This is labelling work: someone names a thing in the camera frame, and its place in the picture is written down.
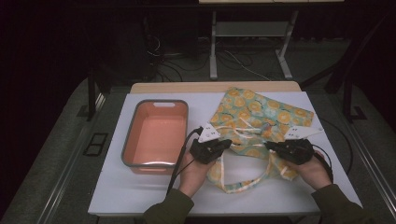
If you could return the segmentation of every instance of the wooden tabletop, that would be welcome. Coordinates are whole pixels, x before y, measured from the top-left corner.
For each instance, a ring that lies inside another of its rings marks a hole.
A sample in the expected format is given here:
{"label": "wooden tabletop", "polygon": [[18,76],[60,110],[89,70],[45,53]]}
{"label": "wooden tabletop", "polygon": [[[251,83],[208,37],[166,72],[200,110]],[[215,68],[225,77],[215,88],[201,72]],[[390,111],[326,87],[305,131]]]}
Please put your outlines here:
{"label": "wooden tabletop", "polygon": [[212,81],[135,83],[131,93],[222,92],[230,87],[251,91],[301,91],[295,81]]}

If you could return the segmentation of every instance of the table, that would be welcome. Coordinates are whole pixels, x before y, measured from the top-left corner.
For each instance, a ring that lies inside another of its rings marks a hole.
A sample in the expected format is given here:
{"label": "table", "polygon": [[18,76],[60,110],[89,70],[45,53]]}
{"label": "table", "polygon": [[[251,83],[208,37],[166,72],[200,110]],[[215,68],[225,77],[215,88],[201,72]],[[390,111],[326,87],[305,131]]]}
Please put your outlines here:
{"label": "table", "polygon": [[[200,4],[248,4],[248,3],[314,3],[344,2],[344,0],[199,0]],[[217,36],[281,36],[283,45],[276,49],[276,57],[286,79],[292,79],[291,71],[285,59],[298,10],[294,10],[288,21],[217,21],[216,11],[212,13],[212,34],[210,50],[210,79],[218,79],[216,61]]]}
{"label": "table", "polygon": [[[189,133],[192,129],[205,125],[215,112],[224,91],[231,86],[250,89],[269,98],[315,111],[306,93],[292,81],[135,84],[125,99],[88,212],[101,217],[141,216],[147,208],[161,202],[165,197],[170,175],[136,175],[122,163],[120,158],[134,108],[138,102],[148,98],[186,101],[189,104]],[[317,116],[312,126],[321,127]],[[334,183],[340,186],[350,201],[361,204],[326,134],[313,135],[308,139],[313,144],[324,148],[331,157]],[[300,177],[293,181],[265,180],[254,189],[236,194],[226,194],[206,181],[192,198],[195,206],[190,216],[318,214],[318,207],[310,196],[312,191]]]}

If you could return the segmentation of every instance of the wrist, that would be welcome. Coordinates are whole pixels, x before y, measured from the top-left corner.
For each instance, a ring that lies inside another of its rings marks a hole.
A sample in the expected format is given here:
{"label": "wrist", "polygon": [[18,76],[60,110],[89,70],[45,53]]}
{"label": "wrist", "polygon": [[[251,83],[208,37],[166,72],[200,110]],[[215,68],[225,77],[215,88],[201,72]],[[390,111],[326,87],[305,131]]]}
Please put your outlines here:
{"label": "wrist", "polygon": [[192,198],[192,196],[194,196],[194,194],[195,194],[194,190],[192,190],[191,188],[189,188],[188,186],[185,186],[185,185],[180,185],[178,187],[178,190],[180,190],[183,194],[185,194],[189,198]]}

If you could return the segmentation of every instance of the black controller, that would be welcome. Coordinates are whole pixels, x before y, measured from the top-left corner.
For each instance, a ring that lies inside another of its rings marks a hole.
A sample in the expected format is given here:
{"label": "black controller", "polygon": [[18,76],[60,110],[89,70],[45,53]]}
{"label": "black controller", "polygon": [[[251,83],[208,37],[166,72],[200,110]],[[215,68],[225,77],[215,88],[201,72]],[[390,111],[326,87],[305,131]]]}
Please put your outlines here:
{"label": "black controller", "polygon": [[312,156],[315,156],[322,163],[330,180],[333,182],[332,168],[318,153],[315,153],[308,139],[286,140],[279,143],[266,142],[264,144],[268,150],[275,151],[280,158],[297,165],[304,164],[310,161]]}
{"label": "black controller", "polygon": [[233,141],[229,139],[223,141],[215,139],[208,142],[199,143],[198,139],[194,139],[192,141],[190,153],[196,161],[203,164],[208,164],[220,157],[224,149],[229,148],[232,142]]}

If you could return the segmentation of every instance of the table leg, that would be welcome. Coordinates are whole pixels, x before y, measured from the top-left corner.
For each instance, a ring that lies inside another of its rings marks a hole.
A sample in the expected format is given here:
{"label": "table leg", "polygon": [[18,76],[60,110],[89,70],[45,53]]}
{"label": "table leg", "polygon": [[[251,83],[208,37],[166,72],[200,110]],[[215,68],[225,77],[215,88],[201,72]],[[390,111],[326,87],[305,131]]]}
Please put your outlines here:
{"label": "table leg", "polygon": [[210,46],[210,79],[218,79],[218,66],[216,63],[216,11],[213,11],[212,16],[212,39]]}
{"label": "table leg", "polygon": [[293,14],[291,15],[288,27],[286,28],[285,40],[283,42],[283,47],[282,47],[282,49],[276,50],[276,57],[279,60],[279,64],[282,69],[283,75],[285,76],[285,79],[292,79],[292,75],[289,70],[288,63],[286,62],[286,59],[285,59],[285,53],[286,53],[286,48],[288,47],[288,44],[291,39],[291,34],[293,33],[294,24],[297,20],[297,16],[298,16],[298,11],[294,11]]}

